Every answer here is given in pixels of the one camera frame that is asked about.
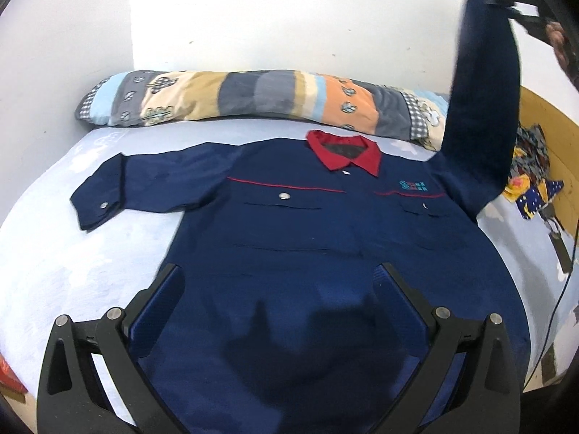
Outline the person's right hand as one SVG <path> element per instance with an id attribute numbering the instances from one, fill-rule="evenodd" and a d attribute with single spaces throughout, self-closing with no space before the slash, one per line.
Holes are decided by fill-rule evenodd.
<path id="1" fill-rule="evenodd" d="M 546 34 L 551 47 L 554 49 L 554 56 L 557 58 L 557 63 L 570 82 L 575 83 L 576 76 L 571 73 L 569 57 L 564 50 L 565 44 L 568 42 L 565 30 L 558 22 L 549 22 L 546 26 Z"/>

